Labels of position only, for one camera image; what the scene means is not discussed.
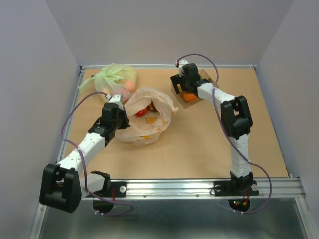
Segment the yellow fruit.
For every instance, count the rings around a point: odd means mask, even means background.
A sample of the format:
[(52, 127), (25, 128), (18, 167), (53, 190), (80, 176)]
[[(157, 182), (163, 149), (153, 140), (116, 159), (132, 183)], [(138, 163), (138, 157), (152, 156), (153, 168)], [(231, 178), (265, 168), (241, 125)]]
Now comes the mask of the yellow fruit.
[(178, 91), (179, 91), (178, 94), (180, 94), (182, 92), (182, 88), (181, 88), (180, 84), (177, 84), (177, 88), (178, 88)]

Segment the orange persimmon with green calyx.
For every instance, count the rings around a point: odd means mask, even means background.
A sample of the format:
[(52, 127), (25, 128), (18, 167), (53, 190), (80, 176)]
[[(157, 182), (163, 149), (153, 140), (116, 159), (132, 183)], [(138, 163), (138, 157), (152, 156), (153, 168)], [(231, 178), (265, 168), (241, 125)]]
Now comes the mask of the orange persimmon with green calyx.
[(182, 95), (182, 98), (185, 102), (193, 102), (198, 99), (198, 97), (195, 94), (184, 92)]

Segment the red orange fruit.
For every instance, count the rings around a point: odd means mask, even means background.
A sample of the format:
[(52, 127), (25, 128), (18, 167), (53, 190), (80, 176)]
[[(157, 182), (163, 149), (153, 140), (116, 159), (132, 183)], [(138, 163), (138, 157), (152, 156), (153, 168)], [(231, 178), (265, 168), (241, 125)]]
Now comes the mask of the red orange fruit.
[(135, 113), (135, 116), (143, 117), (146, 113), (147, 113), (147, 108), (144, 108), (144, 109), (138, 111), (137, 113)]

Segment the orange translucent plastic bag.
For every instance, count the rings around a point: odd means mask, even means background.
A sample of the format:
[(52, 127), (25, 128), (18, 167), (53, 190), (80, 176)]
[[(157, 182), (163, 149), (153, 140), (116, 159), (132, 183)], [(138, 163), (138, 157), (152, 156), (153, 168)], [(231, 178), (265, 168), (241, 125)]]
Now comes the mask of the orange translucent plastic bag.
[[(148, 109), (153, 102), (157, 112)], [(135, 116), (138, 111), (147, 108), (143, 117)], [(134, 145), (146, 145), (156, 142), (171, 122), (171, 117), (178, 111), (173, 100), (167, 94), (151, 87), (138, 88), (125, 103), (129, 127), (116, 131), (116, 139)]]

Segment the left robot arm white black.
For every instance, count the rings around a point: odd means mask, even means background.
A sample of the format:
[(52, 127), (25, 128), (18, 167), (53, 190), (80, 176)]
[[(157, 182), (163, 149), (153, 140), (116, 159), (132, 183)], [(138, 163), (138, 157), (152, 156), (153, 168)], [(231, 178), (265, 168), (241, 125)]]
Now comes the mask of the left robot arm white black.
[(114, 195), (111, 178), (100, 171), (87, 172), (86, 165), (115, 137), (119, 129), (129, 127), (125, 108), (120, 102), (106, 103), (101, 116), (84, 139), (63, 160), (48, 164), (42, 174), (39, 202), (68, 213), (74, 212), (81, 199)]

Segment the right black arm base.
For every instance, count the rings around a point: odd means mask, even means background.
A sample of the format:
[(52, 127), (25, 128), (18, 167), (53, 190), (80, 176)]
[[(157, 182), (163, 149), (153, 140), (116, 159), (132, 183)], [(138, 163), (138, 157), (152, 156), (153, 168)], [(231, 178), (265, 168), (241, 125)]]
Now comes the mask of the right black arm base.
[(256, 181), (237, 184), (232, 180), (213, 181), (209, 194), (215, 197), (228, 197), (231, 209), (243, 214), (248, 213), (251, 205), (250, 197), (260, 195)]

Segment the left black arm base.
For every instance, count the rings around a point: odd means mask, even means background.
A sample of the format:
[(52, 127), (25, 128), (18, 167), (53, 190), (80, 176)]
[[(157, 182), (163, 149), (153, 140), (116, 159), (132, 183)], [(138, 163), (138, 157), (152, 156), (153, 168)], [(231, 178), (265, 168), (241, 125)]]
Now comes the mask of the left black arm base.
[[(126, 187), (127, 183), (125, 181), (111, 182), (110, 186), (107, 189), (102, 189), (100, 191), (94, 192), (94, 194), (108, 198), (109, 200), (115, 200), (116, 198), (126, 197)], [(100, 213), (109, 213), (114, 209), (114, 204), (104, 202), (97, 198), (93, 199), (92, 203), (93, 209)]]

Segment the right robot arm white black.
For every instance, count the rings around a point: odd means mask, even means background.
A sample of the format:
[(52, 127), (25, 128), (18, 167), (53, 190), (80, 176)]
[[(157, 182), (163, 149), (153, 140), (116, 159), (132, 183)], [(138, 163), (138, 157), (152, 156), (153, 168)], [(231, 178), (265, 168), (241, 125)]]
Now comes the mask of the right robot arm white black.
[(248, 139), (253, 125), (247, 99), (233, 96), (218, 88), (217, 82), (201, 77), (194, 63), (181, 60), (176, 63), (178, 74), (171, 76), (173, 91), (177, 96), (194, 94), (199, 100), (214, 105), (222, 130), (231, 144), (231, 178), (229, 188), (234, 194), (247, 189), (245, 180), (252, 179), (249, 166)]

